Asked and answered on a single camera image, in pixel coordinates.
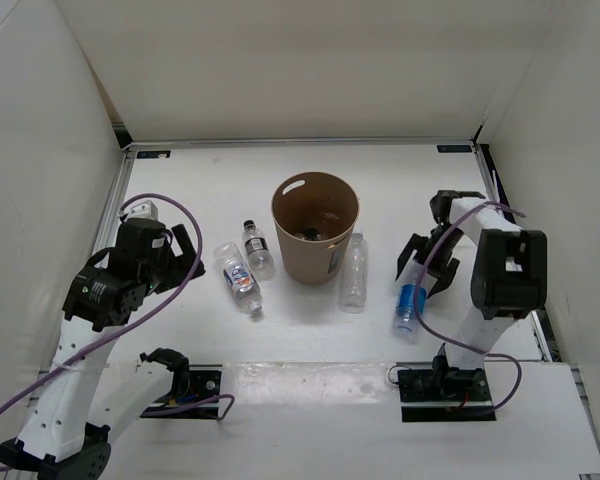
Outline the blue label water bottle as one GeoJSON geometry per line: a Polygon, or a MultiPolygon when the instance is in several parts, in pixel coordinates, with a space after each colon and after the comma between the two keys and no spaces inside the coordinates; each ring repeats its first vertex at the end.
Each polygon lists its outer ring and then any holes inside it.
{"type": "Polygon", "coordinates": [[[395,333],[410,343],[416,341],[420,326],[415,313],[423,314],[428,294],[428,287],[425,280],[422,280],[421,286],[416,288],[416,280],[421,270],[422,267],[416,263],[412,263],[406,269],[393,319],[395,333]]]}

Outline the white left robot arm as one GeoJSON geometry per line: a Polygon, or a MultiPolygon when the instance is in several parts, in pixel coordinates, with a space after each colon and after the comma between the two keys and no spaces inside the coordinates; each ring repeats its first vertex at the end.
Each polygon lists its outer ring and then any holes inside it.
{"type": "Polygon", "coordinates": [[[20,433],[0,444],[0,463],[40,479],[97,479],[116,434],[157,399],[190,388],[189,360],[168,348],[140,356],[136,376],[97,403],[94,396],[115,342],[131,315],[153,294],[179,294],[204,266],[183,225],[128,218],[113,246],[87,260],[62,310],[53,368],[25,392],[39,394],[20,433]]]}

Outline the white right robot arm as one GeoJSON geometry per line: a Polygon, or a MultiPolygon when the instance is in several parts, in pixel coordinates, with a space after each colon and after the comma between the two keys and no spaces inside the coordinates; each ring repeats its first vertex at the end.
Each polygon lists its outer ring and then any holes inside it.
{"type": "Polygon", "coordinates": [[[484,362],[517,321],[542,308],[547,296],[547,237],[503,217],[507,206],[479,192],[440,190],[430,200],[435,228],[413,235],[397,260],[404,281],[395,327],[424,326],[428,299],[449,288],[459,268],[454,249],[462,238],[476,247],[469,284],[471,307],[452,336],[431,327],[442,345],[428,369],[406,369],[398,384],[408,402],[486,402],[484,362]]]}

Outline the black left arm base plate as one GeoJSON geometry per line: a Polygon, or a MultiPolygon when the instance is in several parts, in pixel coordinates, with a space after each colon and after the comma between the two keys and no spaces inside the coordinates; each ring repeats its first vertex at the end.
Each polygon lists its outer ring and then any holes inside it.
{"type": "MultiPolygon", "coordinates": [[[[172,399],[167,396],[159,398],[149,405],[147,412],[177,409],[187,404],[214,397],[221,393],[222,366],[220,364],[191,365],[189,367],[189,387],[179,398],[172,399]]],[[[219,415],[220,401],[215,400],[209,404],[179,413],[169,413],[161,419],[183,420],[214,420],[219,415]]]]}

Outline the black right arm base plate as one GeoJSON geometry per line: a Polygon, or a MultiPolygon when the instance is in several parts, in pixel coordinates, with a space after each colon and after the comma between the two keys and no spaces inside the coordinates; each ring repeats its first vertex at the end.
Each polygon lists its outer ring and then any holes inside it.
{"type": "Polygon", "coordinates": [[[437,379],[434,368],[397,363],[387,371],[398,389],[403,423],[491,422],[496,420],[486,373],[469,372],[468,379],[437,379]]]}

